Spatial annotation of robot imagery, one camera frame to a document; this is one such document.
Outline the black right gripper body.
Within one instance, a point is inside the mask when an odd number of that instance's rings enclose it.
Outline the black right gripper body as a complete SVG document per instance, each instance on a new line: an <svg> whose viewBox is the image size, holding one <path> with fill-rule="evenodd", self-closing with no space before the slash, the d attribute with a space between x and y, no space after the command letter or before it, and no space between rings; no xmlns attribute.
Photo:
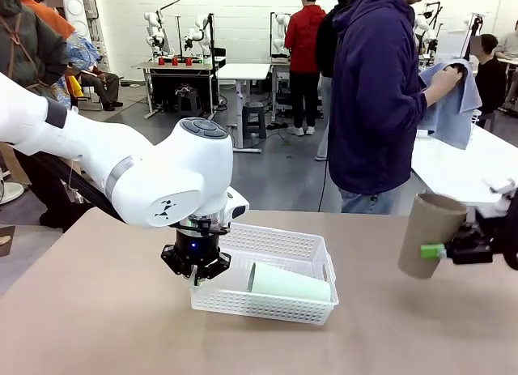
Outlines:
<svg viewBox="0 0 518 375"><path fill-rule="evenodd" d="M447 258L456 265L492 263L498 254L511 269L518 269L518 207L491 218L477 209L475 221L464 222L447 243Z"/></svg>

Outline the brown paper cup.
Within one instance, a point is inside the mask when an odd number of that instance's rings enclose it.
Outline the brown paper cup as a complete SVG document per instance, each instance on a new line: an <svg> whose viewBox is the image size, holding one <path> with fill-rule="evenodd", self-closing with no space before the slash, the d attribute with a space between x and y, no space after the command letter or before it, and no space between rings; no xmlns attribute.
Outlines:
<svg viewBox="0 0 518 375"><path fill-rule="evenodd" d="M423 260L422 245L448 243L465 222L468 208L465 204L442 194L421 193L414 198L398 268L414 279L433 276L439 260Z"/></svg>

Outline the light green paper cup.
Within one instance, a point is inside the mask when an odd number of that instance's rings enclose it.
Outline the light green paper cup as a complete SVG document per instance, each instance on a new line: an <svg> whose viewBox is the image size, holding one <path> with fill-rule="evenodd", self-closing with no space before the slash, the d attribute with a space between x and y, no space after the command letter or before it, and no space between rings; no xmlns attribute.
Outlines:
<svg viewBox="0 0 518 375"><path fill-rule="evenodd" d="M255 262L248 277L248 291L301 300L331 301L331 286L322 279Z"/></svg>

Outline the blue cleaning cloth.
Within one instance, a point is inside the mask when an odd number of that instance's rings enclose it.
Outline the blue cleaning cloth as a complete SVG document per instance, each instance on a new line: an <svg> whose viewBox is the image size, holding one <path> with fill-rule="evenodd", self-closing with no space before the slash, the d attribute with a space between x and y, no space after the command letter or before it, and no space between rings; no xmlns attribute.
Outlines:
<svg viewBox="0 0 518 375"><path fill-rule="evenodd" d="M439 62L424 70L420 79L429 87L433 75L448 66L457 68L463 76L445 97L427 109L418 129L427 130L433 138L464 150L471 135L473 112L482 106L471 65L462 58Z"/></svg>

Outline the person's right forearm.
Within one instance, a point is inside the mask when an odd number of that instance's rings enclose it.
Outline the person's right forearm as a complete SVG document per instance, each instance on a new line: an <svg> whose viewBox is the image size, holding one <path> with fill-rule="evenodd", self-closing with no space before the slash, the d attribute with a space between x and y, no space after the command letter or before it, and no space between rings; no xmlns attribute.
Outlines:
<svg viewBox="0 0 518 375"><path fill-rule="evenodd" d="M423 94L425 96L428 108L439 101L443 96L441 89L437 85L431 85L430 87L427 87L423 91Z"/></svg>

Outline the person's right hand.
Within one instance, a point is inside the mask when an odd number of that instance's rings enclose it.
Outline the person's right hand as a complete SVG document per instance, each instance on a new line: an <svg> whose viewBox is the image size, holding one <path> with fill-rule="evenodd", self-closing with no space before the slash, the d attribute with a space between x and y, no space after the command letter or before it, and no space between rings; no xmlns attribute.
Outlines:
<svg viewBox="0 0 518 375"><path fill-rule="evenodd" d="M431 81L431 88L434 89L437 96L443 97L458 84L462 77L462 67L446 66L434 75Z"/></svg>

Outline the blue jeans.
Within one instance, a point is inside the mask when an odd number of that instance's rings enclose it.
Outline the blue jeans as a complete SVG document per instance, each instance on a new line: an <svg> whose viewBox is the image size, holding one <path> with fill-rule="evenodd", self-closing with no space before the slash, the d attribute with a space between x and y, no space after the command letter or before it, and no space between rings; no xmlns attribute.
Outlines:
<svg viewBox="0 0 518 375"><path fill-rule="evenodd" d="M356 194L338 188L342 197L341 213L390 215L401 194L403 184L378 194Z"/></svg>

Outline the seated person in black top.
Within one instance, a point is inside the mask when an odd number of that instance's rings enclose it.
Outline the seated person in black top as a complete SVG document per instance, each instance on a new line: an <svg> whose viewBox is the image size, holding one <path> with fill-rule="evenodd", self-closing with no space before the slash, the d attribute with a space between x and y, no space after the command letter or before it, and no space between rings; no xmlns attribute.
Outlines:
<svg viewBox="0 0 518 375"><path fill-rule="evenodd" d="M470 52L478 60L475 81L482 106L481 114L491 114L506 98L506 67L494 55L498 40L491 34L474 36L470 41Z"/></svg>

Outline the person in navy hoodie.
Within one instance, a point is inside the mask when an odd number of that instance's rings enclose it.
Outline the person in navy hoodie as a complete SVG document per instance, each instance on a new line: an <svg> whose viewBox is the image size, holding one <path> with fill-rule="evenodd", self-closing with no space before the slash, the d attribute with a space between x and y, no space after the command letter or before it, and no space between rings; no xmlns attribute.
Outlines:
<svg viewBox="0 0 518 375"><path fill-rule="evenodd" d="M329 124L329 173L352 194L387 192L410 178L427 109L418 76L414 10L404 0L351 0L338 35Z"/></svg>

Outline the white round stand base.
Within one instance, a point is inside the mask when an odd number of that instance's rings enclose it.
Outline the white round stand base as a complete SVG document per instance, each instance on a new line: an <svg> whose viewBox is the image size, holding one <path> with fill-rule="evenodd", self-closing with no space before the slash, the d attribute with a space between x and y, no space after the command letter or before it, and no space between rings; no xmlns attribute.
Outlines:
<svg viewBox="0 0 518 375"><path fill-rule="evenodd" d="M0 206L15 201L23 195L24 191L23 185L16 182L4 181L0 177Z"/></svg>

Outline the white height-adjustable desk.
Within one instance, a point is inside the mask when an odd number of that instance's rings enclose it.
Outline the white height-adjustable desk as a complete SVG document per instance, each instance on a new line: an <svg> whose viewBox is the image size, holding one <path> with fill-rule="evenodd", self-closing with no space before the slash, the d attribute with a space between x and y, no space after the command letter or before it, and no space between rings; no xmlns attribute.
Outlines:
<svg viewBox="0 0 518 375"><path fill-rule="evenodd" d="M269 72L268 63L228 63L216 73L218 80L236 82L237 137L234 140L234 152L261 154L260 148L244 148L243 105L244 99L250 94L252 81L266 79Z"/></svg>

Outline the seated person in dark trousers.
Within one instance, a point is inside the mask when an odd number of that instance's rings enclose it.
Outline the seated person in dark trousers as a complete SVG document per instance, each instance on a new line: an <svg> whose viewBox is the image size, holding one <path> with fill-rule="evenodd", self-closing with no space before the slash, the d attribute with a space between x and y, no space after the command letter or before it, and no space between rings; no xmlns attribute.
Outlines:
<svg viewBox="0 0 518 375"><path fill-rule="evenodd" d="M92 87L99 97L104 111L115 111L123 103L118 100L120 78L118 75L103 72L97 66L80 73L80 83L83 87Z"/></svg>

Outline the person in light grey top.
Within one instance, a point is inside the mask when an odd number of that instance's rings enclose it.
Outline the person in light grey top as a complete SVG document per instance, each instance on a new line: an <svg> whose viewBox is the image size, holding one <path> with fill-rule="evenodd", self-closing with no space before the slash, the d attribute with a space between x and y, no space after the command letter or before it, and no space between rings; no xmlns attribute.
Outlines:
<svg viewBox="0 0 518 375"><path fill-rule="evenodd" d="M497 58L513 60L518 58L518 20L513 32L509 32L500 38L495 48Z"/></svg>

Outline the person in red hooded jacket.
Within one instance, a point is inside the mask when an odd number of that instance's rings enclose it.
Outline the person in red hooded jacket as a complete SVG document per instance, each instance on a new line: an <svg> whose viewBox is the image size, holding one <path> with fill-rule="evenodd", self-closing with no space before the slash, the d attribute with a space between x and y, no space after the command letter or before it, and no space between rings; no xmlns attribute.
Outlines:
<svg viewBox="0 0 518 375"><path fill-rule="evenodd" d="M290 90L294 114L294 136L315 133L318 83L320 72L316 64L316 37L325 11L316 0L301 0L302 9L294 13L288 24L285 47L291 52Z"/></svg>

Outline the mannequin in orange jacket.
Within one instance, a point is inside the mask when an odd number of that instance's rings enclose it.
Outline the mannequin in orange jacket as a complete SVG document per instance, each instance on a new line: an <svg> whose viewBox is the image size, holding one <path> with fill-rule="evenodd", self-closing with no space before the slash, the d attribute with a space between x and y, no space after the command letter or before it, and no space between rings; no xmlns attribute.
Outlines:
<svg viewBox="0 0 518 375"><path fill-rule="evenodd" d="M35 0L20 0L30 8L40 19L48 24L57 34L67 40L75 31L74 27L63 19L53 9L36 2Z"/></svg>

